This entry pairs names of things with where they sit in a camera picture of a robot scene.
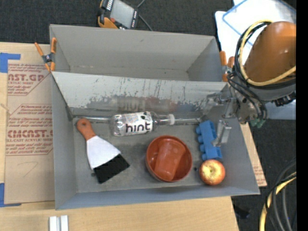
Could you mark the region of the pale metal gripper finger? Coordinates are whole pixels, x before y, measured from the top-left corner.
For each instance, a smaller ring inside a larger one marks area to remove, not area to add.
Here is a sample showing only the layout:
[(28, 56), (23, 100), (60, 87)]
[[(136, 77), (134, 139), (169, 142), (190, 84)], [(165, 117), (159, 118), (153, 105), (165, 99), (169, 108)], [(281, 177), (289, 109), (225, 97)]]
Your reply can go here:
[(220, 147), (226, 144), (230, 135), (232, 127), (226, 120), (219, 120), (216, 130), (216, 138), (211, 142), (213, 146)]
[(207, 105), (226, 105), (228, 103), (231, 103), (231, 98), (224, 98), (222, 92), (214, 93), (207, 96)]

